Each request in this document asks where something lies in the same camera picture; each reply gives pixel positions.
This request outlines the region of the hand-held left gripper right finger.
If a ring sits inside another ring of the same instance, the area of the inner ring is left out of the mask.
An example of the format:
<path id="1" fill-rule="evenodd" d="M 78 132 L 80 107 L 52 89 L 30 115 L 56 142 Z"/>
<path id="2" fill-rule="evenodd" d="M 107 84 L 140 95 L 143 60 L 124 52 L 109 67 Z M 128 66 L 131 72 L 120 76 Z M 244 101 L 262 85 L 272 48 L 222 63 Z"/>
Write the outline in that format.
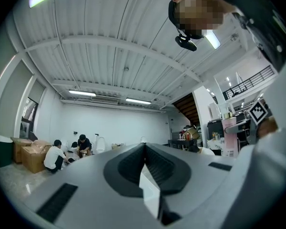
<path id="1" fill-rule="evenodd" d="M 159 190 L 157 219 L 146 229 L 220 229 L 231 200 L 219 188 L 231 174 L 233 158 L 144 145 L 144 161 Z"/>

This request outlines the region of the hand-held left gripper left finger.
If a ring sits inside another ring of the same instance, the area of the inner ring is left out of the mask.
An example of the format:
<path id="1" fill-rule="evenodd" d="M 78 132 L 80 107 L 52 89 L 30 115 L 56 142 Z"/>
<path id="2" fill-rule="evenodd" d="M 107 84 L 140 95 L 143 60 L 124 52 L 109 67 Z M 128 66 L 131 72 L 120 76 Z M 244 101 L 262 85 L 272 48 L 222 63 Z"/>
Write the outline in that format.
<path id="1" fill-rule="evenodd" d="M 121 147 L 75 161 L 50 176 L 25 200 L 41 226 L 59 229 L 160 229 L 143 200 L 137 161 L 119 162 L 141 148 Z"/>

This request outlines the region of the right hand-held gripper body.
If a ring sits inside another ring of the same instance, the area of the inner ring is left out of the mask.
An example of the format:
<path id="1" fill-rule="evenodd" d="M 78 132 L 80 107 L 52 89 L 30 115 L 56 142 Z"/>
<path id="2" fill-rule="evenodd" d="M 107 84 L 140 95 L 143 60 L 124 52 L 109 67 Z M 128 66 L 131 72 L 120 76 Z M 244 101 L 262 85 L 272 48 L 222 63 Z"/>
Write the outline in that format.
<path id="1" fill-rule="evenodd" d="M 245 119 L 245 137 L 246 141 L 249 145 L 256 144 L 259 136 L 258 129 L 262 122 L 266 120 L 266 118 L 272 115 L 271 111 L 267 104 L 263 104 L 260 101 L 256 101 L 247 111 L 248 115 Z"/>

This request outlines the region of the person's right hand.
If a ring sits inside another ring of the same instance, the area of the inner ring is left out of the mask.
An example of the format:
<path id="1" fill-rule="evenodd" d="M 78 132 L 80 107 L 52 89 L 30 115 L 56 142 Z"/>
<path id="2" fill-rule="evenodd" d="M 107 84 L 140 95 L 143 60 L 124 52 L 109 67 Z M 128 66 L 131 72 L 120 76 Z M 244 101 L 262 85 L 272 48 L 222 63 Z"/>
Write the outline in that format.
<path id="1" fill-rule="evenodd" d="M 269 133 L 276 132 L 278 129 L 275 119 L 271 116 L 265 118 L 257 129 L 258 138 L 261 139 Z"/>

